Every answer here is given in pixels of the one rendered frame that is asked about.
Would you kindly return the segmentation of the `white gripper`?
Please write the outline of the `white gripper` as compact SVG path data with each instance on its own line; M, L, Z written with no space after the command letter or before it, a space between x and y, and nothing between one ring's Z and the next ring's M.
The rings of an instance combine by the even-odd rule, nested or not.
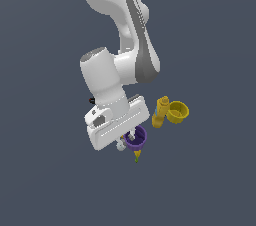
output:
M102 150L149 118L149 111L143 96L135 95L128 105L130 106L128 112L117 119L114 118L110 108L100 109L97 105L85 115L88 136L95 150ZM129 132L130 140L135 139L134 133L134 131ZM125 150L125 141L119 139L116 147L119 151Z

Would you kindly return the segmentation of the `yellow cup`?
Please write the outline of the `yellow cup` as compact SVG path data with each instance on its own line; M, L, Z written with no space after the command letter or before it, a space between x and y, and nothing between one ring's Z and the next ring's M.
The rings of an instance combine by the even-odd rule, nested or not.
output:
M167 119L174 124L181 123L189 115L189 108L181 101L173 101L169 104Z

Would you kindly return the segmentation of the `purple cup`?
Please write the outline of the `purple cup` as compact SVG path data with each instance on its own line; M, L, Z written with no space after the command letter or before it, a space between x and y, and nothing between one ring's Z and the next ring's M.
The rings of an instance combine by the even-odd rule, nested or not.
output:
M135 139L131 140L129 138L130 133L127 132L123 135L123 138L127 144L127 147L132 151L139 151L143 148L143 146L146 143L147 140L147 132L146 130L141 126L138 125L135 128Z

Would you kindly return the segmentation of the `yellow mustard bottle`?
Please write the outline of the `yellow mustard bottle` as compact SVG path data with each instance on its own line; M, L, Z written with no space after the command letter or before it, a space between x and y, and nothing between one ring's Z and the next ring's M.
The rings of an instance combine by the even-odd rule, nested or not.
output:
M157 100L156 109L152 116L152 126L160 128L164 122L165 115L169 109L169 98L163 96Z

